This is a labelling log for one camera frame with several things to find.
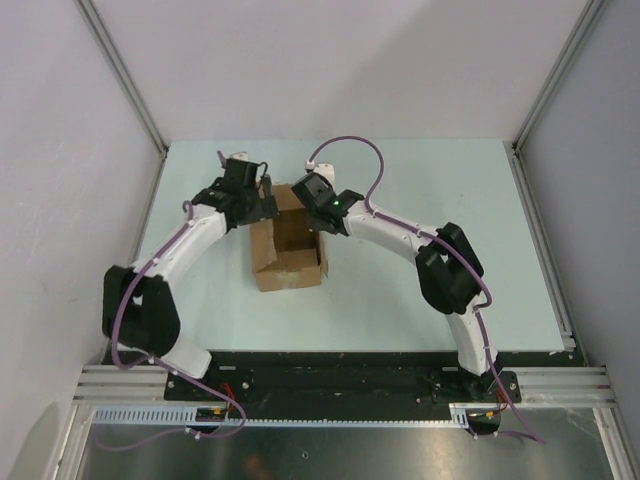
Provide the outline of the aluminium front rail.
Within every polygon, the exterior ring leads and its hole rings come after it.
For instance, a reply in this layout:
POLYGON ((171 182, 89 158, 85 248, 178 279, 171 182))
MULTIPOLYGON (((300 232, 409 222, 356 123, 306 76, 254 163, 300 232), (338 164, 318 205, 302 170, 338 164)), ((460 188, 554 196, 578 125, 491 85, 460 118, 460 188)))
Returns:
MULTIPOLYGON (((604 367, 512 367, 525 408, 613 408, 616 395, 604 367)), ((114 366, 83 368, 74 403, 146 404, 163 400, 168 373, 144 366, 121 371, 114 366)))

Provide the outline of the left aluminium frame post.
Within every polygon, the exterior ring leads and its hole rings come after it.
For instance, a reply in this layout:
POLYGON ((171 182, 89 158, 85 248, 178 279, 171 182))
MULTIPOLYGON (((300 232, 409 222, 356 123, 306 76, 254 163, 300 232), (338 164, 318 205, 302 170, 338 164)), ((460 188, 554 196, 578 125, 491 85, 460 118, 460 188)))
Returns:
POLYGON ((114 38, 94 1, 75 0, 79 14, 94 38, 126 100, 139 120, 160 158, 166 158, 169 146, 164 140, 140 89, 126 65, 114 38))

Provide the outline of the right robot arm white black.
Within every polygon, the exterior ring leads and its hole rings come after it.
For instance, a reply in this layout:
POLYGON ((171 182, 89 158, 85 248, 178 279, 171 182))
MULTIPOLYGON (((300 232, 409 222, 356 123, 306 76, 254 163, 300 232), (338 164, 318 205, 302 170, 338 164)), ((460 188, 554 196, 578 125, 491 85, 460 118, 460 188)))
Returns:
POLYGON ((307 173, 291 190, 314 231, 365 240, 412 263, 424 300, 448 322, 463 393, 484 401, 496 391, 497 351, 480 319, 492 297, 482 280, 483 267, 458 225, 426 228, 394 217, 357 192, 337 194, 317 172, 307 173))

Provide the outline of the aluminium frame post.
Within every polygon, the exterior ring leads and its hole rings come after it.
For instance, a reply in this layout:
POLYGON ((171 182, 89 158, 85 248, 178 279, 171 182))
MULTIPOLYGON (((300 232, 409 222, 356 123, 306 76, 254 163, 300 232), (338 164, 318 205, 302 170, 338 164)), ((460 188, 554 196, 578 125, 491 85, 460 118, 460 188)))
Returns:
POLYGON ((520 154, 525 148, 609 5, 610 1, 607 0, 589 0, 585 3, 524 122, 511 142, 511 148, 516 154, 520 154))
POLYGON ((94 1, 75 0, 79 14, 94 38, 126 100, 139 120, 160 158, 166 158, 169 146, 164 140, 140 89, 126 65, 114 38, 94 1))

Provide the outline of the right aluminium frame post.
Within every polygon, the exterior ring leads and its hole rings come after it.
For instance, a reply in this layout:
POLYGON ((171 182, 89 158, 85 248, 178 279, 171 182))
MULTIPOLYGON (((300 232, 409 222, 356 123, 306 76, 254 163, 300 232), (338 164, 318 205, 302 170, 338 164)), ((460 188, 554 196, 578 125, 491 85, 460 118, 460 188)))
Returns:
POLYGON ((585 3, 524 122, 511 142, 511 148, 516 154, 520 154, 525 148, 609 5, 610 1, 607 0, 589 0, 585 3))

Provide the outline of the brown cardboard express box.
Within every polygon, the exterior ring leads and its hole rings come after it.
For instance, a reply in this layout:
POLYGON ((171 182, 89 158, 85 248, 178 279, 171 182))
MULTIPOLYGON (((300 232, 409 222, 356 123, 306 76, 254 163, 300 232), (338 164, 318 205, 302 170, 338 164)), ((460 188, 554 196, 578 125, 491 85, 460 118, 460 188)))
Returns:
POLYGON ((290 184, 273 187, 279 215, 249 226, 251 270, 261 292, 319 286, 328 275, 324 239, 309 226, 290 184))

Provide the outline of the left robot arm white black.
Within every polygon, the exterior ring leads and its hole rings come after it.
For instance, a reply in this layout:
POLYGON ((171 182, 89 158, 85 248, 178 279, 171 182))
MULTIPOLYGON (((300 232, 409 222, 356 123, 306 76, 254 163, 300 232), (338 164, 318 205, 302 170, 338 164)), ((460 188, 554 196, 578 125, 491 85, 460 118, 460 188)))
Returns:
POLYGON ((214 397, 221 376, 212 356, 182 332, 174 291, 197 260, 238 227, 271 220, 279 211, 268 164, 244 152, 220 157, 222 176, 182 202, 184 219, 152 254, 128 267, 114 265, 104 276, 102 331, 119 368, 143 362, 186 375, 197 398, 214 397))

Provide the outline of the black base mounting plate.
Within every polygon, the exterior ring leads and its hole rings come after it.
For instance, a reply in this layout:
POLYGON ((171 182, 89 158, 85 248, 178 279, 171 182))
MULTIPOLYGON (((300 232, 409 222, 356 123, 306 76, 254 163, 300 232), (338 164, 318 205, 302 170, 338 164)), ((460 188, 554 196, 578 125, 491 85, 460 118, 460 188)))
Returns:
POLYGON ((443 420, 453 403, 478 408, 522 399, 515 373, 500 366, 488 393, 471 399, 451 352, 217 351, 202 381, 256 421, 443 420))

